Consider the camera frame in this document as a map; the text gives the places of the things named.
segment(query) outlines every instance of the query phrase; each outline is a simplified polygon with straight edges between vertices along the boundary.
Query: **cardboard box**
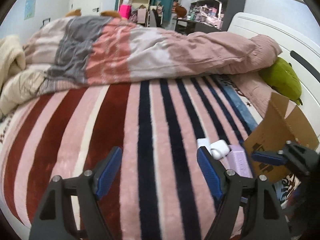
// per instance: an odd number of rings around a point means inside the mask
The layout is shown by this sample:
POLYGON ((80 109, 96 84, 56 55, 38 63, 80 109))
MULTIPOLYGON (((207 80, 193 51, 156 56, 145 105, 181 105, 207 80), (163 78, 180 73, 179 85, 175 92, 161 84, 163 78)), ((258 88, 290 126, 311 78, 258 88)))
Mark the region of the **cardboard box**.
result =
POLYGON ((253 151, 277 152, 288 140, 297 141, 314 150, 319 145, 313 128, 298 106, 285 118, 288 104, 287 97, 272 93, 266 116, 244 142, 253 175, 258 177, 260 174, 264 174, 271 183, 285 178, 290 171, 284 166, 276 167, 253 161, 251 158, 253 151))

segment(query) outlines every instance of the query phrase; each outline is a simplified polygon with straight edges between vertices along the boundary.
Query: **pink comforter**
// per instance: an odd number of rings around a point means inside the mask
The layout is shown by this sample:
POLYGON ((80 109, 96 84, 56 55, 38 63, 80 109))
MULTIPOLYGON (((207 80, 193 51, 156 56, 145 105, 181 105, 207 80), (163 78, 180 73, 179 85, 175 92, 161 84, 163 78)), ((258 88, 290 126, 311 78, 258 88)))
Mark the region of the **pink comforter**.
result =
POLYGON ((176 78, 237 74, 271 66, 281 53, 268 36, 233 33, 183 36, 111 17, 56 20, 25 45, 28 68, 45 70, 39 95, 65 89, 176 78))

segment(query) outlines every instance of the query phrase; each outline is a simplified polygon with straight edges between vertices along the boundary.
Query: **dark red stripe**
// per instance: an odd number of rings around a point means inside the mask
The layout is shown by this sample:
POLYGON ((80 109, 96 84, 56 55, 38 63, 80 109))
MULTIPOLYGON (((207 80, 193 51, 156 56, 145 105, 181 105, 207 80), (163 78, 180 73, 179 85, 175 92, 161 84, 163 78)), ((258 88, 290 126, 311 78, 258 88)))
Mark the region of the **dark red stripe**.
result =
MULTIPOLYGON (((123 148, 124 119, 130 84, 111 85, 95 122, 84 171, 106 158, 112 147, 123 148)), ((115 239, 122 239, 120 224, 120 171, 107 196, 99 202, 102 214, 115 239)))
POLYGON ((28 178, 27 212, 30 221, 33 221, 38 204, 49 184, 64 131, 86 90, 83 88, 69 91, 44 129, 28 178))
POLYGON ((44 107, 49 102, 52 95, 41 96, 38 102, 35 104, 33 109, 28 114, 25 122, 21 126, 19 133, 17 134, 10 153, 8 155, 7 166, 4 174, 4 198, 11 211, 11 213, 20 220, 16 206, 14 204, 14 182, 16 180, 17 169, 19 161, 22 155, 23 148, 26 144, 29 135, 38 120, 44 107))

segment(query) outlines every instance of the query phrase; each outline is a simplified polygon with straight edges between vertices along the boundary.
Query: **blue gripper pad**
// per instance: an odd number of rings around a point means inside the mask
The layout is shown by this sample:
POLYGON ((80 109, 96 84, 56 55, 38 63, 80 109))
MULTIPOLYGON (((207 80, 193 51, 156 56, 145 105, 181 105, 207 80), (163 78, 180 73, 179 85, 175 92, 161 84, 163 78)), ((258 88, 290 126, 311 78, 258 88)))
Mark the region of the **blue gripper pad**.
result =
POLYGON ((205 147, 198 149, 197 161, 212 197, 220 201, 228 189, 226 177, 224 175, 226 169, 220 161, 215 160, 210 155, 205 147))
POLYGON ((251 158, 256 162, 266 163, 273 166, 282 166, 287 163, 287 159, 283 155, 279 155, 278 153, 271 151, 254 151, 251 154, 251 158))
POLYGON ((94 192, 99 200, 108 194, 111 184, 120 168, 121 161, 122 150, 119 147, 114 147, 108 154, 108 157, 98 163, 93 182, 94 192))

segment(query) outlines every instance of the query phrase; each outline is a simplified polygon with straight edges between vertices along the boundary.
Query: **pink striped blanket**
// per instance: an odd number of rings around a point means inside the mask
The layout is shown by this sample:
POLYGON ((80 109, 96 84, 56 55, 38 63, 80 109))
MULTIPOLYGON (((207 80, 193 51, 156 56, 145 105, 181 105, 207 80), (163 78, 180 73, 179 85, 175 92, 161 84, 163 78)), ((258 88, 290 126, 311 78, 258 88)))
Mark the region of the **pink striped blanket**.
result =
MULTIPOLYGON (((115 239, 203 239, 216 209, 196 161, 196 139, 242 143, 260 117, 231 84, 211 75, 33 99, 7 117, 1 130, 1 206, 30 228, 54 175, 78 176, 120 146, 121 169, 100 202, 115 239)), ((76 201, 73 207, 80 227, 76 201)), ((243 219, 240 209, 234 235, 243 219)))

